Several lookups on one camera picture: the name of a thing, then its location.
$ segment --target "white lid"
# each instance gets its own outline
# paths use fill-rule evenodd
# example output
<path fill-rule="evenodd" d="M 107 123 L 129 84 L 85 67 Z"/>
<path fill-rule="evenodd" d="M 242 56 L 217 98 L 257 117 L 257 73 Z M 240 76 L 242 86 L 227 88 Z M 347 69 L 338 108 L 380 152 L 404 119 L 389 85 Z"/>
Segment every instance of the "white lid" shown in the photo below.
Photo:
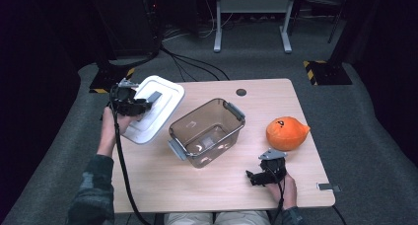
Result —
<path fill-rule="evenodd" d="M 149 142 L 170 118 L 184 96 L 182 86 L 153 75 L 146 78 L 135 89 L 135 99 L 148 99 L 156 91 L 162 95 L 152 108 L 145 112 L 140 121 L 131 122 L 123 134 L 137 144 Z"/>

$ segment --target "orange bag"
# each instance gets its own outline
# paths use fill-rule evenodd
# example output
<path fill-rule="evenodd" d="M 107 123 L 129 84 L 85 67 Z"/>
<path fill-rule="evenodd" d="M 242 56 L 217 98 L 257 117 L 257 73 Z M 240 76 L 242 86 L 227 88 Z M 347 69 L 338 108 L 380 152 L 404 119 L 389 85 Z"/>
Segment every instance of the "orange bag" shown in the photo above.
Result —
<path fill-rule="evenodd" d="M 297 119 L 283 116 L 267 125 L 266 136 L 273 148 L 290 151 L 298 148 L 305 141 L 310 130 L 309 126 L 301 124 Z"/>

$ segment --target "gray carpet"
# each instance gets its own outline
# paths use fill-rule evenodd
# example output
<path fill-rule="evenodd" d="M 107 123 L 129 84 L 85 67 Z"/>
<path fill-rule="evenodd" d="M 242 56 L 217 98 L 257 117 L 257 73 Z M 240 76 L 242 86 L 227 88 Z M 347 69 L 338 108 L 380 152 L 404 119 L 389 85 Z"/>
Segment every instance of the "gray carpet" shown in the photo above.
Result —
<path fill-rule="evenodd" d="M 290 38 L 292 54 L 284 53 L 278 26 L 274 22 L 229 26 L 224 30 L 221 53 L 213 52 L 214 34 L 206 38 L 178 36 L 165 40 L 164 46 L 221 68 L 231 80 L 290 79 L 329 180 L 343 189 L 335 194 L 335 205 L 347 224 L 418 224 L 418 170 L 374 117 L 367 90 L 352 66 L 344 64 L 353 85 L 312 86 L 308 79 L 303 61 L 329 58 L 341 26 L 334 42 L 328 44 L 329 20 L 301 19 Z M 199 81 L 215 80 L 200 69 L 182 65 Z M 3 224 L 64 223 L 100 136 L 99 118 L 108 95 L 88 93 L 97 70 L 92 64 L 79 71 L 82 84 L 78 98 Z M 212 71 L 225 80 L 220 72 Z M 173 60 L 162 52 L 138 67 L 132 80 L 141 82 L 150 75 L 183 81 Z M 309 224 L 342 224 L 332 208 L 304 208 L 302 212 Z M 152 222 L 153 214 L 144 216 Z M 139 222 L 133 215 L 117 214 L 116 224 Z"/>

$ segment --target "person's hand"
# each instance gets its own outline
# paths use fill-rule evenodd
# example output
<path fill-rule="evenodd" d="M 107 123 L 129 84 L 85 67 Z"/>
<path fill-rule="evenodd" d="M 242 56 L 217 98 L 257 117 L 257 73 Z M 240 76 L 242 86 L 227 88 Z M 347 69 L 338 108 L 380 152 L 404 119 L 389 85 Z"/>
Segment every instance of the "person's hand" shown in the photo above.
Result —
<path fill-rule="evenodd" d="M 119 132 L 123 134 L 126 132 L 129 123 L 134 120 L 140 120 L 142 114 L 135 115 L 135 116 L 128 116 L 128 115 L 117 115 L 117 123 L 119 124 Z M 104 108 L 104 114 L 102 119 L 102 135 L 101 135 L 101 142 L 99 143 L 98 154 L 105 155 L 111 157 L 116 136 L 114 132 L 114 120 L 113 120 L 113 113 L 109 107 Z"/>
<path fill-rule="evenodd" d="M 280 182 L 280 185 L 282 186 L 282 188 L 284 188 L 283 210 L 296 206 L 296 198 L 298 191 L 296 188 L 295 180 L 289 174 L 286 174 L 285 178 L 282 180 L 282 182 Z M 277 203 L 279 203 L 279 200 L 281 198 L 279 185 L 267 184 L 265 186 L 270 190 L 274 200 Z"/>

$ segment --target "wire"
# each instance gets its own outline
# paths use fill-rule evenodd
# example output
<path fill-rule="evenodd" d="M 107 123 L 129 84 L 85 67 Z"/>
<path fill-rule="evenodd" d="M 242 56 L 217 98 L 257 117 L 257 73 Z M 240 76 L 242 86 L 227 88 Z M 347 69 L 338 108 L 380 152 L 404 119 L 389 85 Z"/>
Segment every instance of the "wire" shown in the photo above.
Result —
<path fill-rule="evenodd" d="M 199 65 L 196 65 L 196 64 L 194 64 L 194 63 L 192 63 L 192 62 L 190 62 L 190 61 L 194 61 L 194 62 L 197 62 L 197 63 L 201 63 L 201 64 L 204 64 L 204 65 L 208 65 L 208 66 L 210 66 L 210 67 L 212 67 L 212 68 L 215 68 L 215 69 L 217 69 L 218 71 L 220 71 L 224 76 L 225 76 L 225 78 L 227 79 L 227 80 L 230 80 L 230 78 L 228 77 L 228 75 L 222 70 L 222 69 L 220 69 L 220 68 L 218 68 L 218 67 L 216 67 L 216 66 L 214 66 L 214 65 L 212 65 L 212 64 L 209 64 L 209 63 L 207 63 L 207 62 L 204 62 L 204 61 L 201 61 L 201 60 L 197 60 L 197 59 L 193 59 L 193 58 L 190 58 L 190 57 L 187 57 L 187 56 L 184 56 L 184 55 L 179 55 L 179 54 L 175 54 L 175 53 L 172 53 L 171 51 L 169 51 L 169 50 L 167 50 L 163 45 L 161 45 L 161 47 L 160 47 L 160 50 L 161 51 L 163 51 L 163 52 L 165 52 L 166 54 L 168 54 L 172 59 L 173 59 L 173 61 L 174 61 L 174 63 L 175 63 L 175 65 L 177 66 L 177 68 L 178 68 L 178 70 L 179 70 L 179 72 L 180 72 L 180 75 L 181 75 L 181 78 L 182 78 L 182 80 L 185 82 L 185 79 L 184 79 L 184 76 L 182 75 L 182 73 L 181 73 L 181 71 L 183 71 L 185 74 L 187 74 L 190 78 L 192 78 L 194 81 L 197 81 L 195 78 L 193 78 L 190 74 L 188 74 L 187 73 L 187 71 L 179 64 L 179 62 L 183 62 L 183 63 L 186 63 L 186 64 L 188 64 L 188 65 L 190 65 L 190 66 L 193 66 L 193 67 L 196 67 L 196 68 L 198 68 L 198 69 L 201 69 L 201 70 L 203 70 L 203 71 L 206 71 L 207 73 L 209 73 L 209 74 L 211 74 L 213 77 L 215 77 L 216 78 L 216 80 L 220 80 L 219 78 L 218 78 L 218 76 L 216 76 L 213 72 L 211 72 L 210 70 L 208 70 L 208 69 L 206 69 L 205 67 L 202 67 L 202 66 L 199 66 Z"/>
<path fill-rule="evenodd" d="M 175 34 L 175 33 L 178 33 L 178 32 L 180 32 L 181 31 L 181 29 L 174 29 L 174 30 L 168 30 L 165 34 L 164 34 L 164 37 L 169 37 L 169 36 L 171 36 L 172 34 Z"/>
<path fill-rule="evenodd" d="M 110 64 L 112 67 L 115 68 L 133 68 L 133 67 L 137 67 L 139 65 L 145 64 L 148 61 L 154 59 L 156 56 L 158 55 L 158 51 L 155 52 L 151 52 L 149 53 L 144 59 L 142 60 L 138 60 L 138 61 L 134 61 L 132 63 L 128 63 L 128 64 L 122 64 L 122 65 L 115 65 L 115 64 Z"/>
<path fill-rule="evenodd" d="M 210 9 L 209 2 L 208 2 L 208 0 L 205 0 L 205 2 L 206 2 L 206 6 L 208 7 L 208 10 L 209 10 L 210 18 L 212 20 L 212 28 L 211 28 L 209 34 L 207 34 L 206 36 L 200 37 L 200 38 L 208 38 L 216 30 L 215 29 L 215 20 L 213 19 L 213 14 L 212 14 L 212 10 Z"/>
<path fill-rule="evenodd" d="M 276 212 L 276 215 L 274 216 L 273 220 L 271 220 L 271 224 L 274 224 L 277 220 L 277 217 L 279 216 L 279 213 L 281 213 L 282 208 L 283 208 L 283 201 L 284 201 L 283 195 L 285 193 L 286 181 L 283 178 L 283 180 L 282 180 L 283 181 L 283 187 L 282 187 L 280 185 L 279 179 L 276 177 L 274 172 L 269 167 L 267 167 L 267 169 L 268 169 L 268 171 L 270 171 L 271 175 L 273 175 L 274 183 L 277 184 L 279 186 L 279 189 L 280 189 L 280 199 L 279 199 L 279 204 L 277 206 L 277 212 Z"/>
<path fill-rule="evenodd" d="M 335 212 L 337 212 L 338 216 L 341 218 L 341 221 L 344 225 L 347 225 L 347 223 L 345 222 L 344 217 L 341 215 L 341 213 L 338 211 L 337 207 L 335 205 L 332 205 L 332 208 L 335 210 Z"/>
<path fill-rule="evenodd" d="M 132 214 L 129 214 L 129 216 L 128 216 L 128 220 L 126 220 L 126 225 L 128 225 L 129 224 L 129 221 L 130 221 L 130 218 L 132 217 Z"/>
<path fill-rule="evenodd" d="M 142 216 L 141 213 L 139 212 L 135 200 L 132 196 L 132 191 L 130 188 L 130 182 L 129 182 L 129 177 L 128 177 L 128 173 L 126 171 L 126 164 L 125 164 L 125 159 L 123 157 L 123 152 L 122 152 L 122 146 L 121 146 L 121 142 L 120 142 L 120 132 L 119 132 L 119 124 L 117 123 L 117 111 L 114 110 L 113 107 L 113 103 L 112 103 L 112 96 L 113 96 L 113 91 L 115 89 L 115 85 L 111 87 L 110 89 L 110 93 L 109 93 L 109 106 L 111 109 L 111 112 L 113 114 L 113 122 L 114 122 L 114 133 L 115 133 L 115 138 L 116 138 L 116 147 L 117 147 L 117 154 L 119 156 L 119 161 L 120 161 L 120 167 L 122 168 L 122 174 L 123 174 L 123 178 L 125 180 L 125 187 L 126 187 L 126 193 L 128 195 L 129 201 L 132 205 L 133 211 L 135 213 L 135 215 L 138 217 L 139 221 L 141 221 L 143 224 L 145 225 L 151 225 L 150 223 L 148 223 Z"/>

